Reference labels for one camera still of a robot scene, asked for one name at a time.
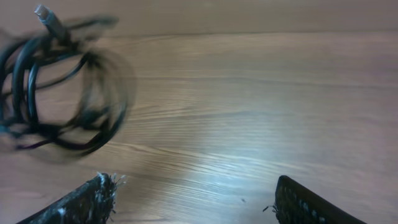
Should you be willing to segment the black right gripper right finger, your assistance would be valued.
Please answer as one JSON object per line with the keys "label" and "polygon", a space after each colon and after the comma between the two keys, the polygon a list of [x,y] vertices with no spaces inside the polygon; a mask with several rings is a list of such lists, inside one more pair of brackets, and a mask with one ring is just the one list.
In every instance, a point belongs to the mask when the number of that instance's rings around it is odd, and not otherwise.
{"label": "black right gripper right finger", "polygon": [[271,209],[280,224],[365,224],[286,175],[278,178]]}

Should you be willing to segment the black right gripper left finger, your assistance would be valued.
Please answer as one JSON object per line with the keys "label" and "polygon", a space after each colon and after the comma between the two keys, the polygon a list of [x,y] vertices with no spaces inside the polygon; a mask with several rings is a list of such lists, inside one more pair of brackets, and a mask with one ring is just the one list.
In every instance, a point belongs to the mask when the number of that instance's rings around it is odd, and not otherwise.
{"label": "black right gripper left finger", "polygon": [[125,176],[97,176],[17,224],[106,224],[115,212],[116,191]]}

